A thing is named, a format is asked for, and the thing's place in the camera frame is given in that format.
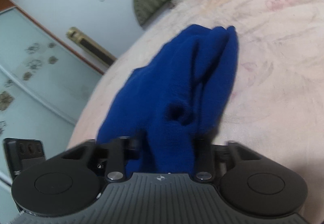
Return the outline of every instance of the silver bolt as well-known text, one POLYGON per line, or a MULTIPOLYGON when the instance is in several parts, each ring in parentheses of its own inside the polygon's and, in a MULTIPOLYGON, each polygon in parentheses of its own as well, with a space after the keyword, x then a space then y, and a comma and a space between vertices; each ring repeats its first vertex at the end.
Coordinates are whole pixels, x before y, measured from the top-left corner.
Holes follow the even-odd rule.
POLYGON ((212 174, 208 172, 199 172, 196 174, 196 177, 200 180, 208 180, 212 178, 212 174))
POLYGON ((107 177, 110 180, 120 180, 121 178, 123 178, 123 174, 121 172, 110 172, 107 177))

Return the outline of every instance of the wooden trim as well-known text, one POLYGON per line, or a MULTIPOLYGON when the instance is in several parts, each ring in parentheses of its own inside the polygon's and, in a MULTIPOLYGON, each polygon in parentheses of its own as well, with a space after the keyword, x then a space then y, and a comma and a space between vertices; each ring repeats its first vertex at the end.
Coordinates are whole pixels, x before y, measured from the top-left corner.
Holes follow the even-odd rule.
POLYGON ((30 15, 28 15, 22 8, 20 8, 19 6, 13 4, 10 0, 0 0, 0 11, 5 10, 6 8, 10 8, 10 7, 16 7, 25 17, 27 17, 36 26, 38 26, 40 29, 42 29, 44 32, 46 32, 51 38, 55 39, 59 44, 61 44, 67 50, 69 50, 70 52, 72 52, 75 56, 77 56, 79 59, 81 59, 82 61, 84 61, 90 67, 92 67, 93 69, 95 69, 101 75, 104 74, 104 72, 101 69, 99 69, 97 66, 95 66, 94 64, 92 64, 90 61, 88 61, 86 58, 84 58, 81 54, 79 54, 78 52, 76 52, 74 49, 72 49, 70 46, 68 46, 65 42, 63 42, 62 40, 60 40, 58 37, 56 37, 55 35, 53 35, 48 29, 46 29, 39 22, 37 22, 30 15))

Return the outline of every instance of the black device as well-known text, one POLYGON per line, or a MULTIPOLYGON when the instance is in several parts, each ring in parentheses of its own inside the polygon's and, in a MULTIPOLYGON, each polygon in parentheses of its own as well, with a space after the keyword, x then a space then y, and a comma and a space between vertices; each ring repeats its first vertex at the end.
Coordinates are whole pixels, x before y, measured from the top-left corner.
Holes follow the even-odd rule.
MULTIPOLYGON (((21 152, 20 141, 4 142, 9 164, 21 152)), ((22 210, 12 223, 307 223, 298 215, 307 186, 297 173, 239 143, 196 140, 194 147, 193 175, 127 177, 127 161, 140 155, 136 138, 103 145, 90 140, 44 162, 34 160, 12 174, 12 197, 22 210)))

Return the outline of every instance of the blue cloth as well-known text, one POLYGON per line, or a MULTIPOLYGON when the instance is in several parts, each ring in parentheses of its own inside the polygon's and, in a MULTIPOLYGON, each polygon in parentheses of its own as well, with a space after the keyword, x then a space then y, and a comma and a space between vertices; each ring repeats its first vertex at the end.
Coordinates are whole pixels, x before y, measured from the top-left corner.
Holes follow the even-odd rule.
POLYGON ((135 69, 116 95, 97 143, 145 132, 140 160, 130 172, 193 172, 192 140, 215 128, 237 66, 234 27, 191 25, 135 69))

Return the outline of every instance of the bed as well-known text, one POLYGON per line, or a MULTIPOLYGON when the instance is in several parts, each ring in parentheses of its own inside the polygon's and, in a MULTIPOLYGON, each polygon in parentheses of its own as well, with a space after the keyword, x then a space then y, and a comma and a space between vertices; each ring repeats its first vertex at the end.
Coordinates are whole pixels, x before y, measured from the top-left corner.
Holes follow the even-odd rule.
POLYGON ((69 147, 96 138, 133 69, 190 24, 233 25, 236 81, 214 143, 236 140, 291 168, 309 188, 303 216, 324 220, 324 0, 182 0, 114 63, 84 109, 69 147))

